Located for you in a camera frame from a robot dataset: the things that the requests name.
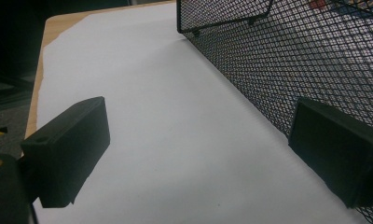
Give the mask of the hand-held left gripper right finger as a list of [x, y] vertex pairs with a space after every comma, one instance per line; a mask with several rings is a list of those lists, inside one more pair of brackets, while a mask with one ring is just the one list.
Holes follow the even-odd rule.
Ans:
[[288, 145], [348, 208], [373, 205], [373, 128], [300, 98]]

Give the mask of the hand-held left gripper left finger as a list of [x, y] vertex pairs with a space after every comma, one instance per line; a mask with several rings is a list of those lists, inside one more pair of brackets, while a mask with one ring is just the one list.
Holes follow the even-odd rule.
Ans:
[[70, 106], [21, 143], [28, 200], [39, 200], [45, 208], [73, 203], [109, 145], [104, 98]]

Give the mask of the black wire mesh basket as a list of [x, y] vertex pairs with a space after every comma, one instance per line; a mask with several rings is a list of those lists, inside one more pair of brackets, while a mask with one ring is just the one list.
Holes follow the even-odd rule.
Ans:
[[325, 1], [176, 0], [177, 30], [287, 140], [300, 98], [373, 128], [373, 0]]

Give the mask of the white table cover sheet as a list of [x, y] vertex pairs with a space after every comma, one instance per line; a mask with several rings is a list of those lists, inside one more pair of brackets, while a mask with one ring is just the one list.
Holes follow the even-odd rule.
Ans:
[[111, 134], [40, 224], [366, 224], [176, 30], [172, 3], [48, 20], [37, 121], [102, 96]]

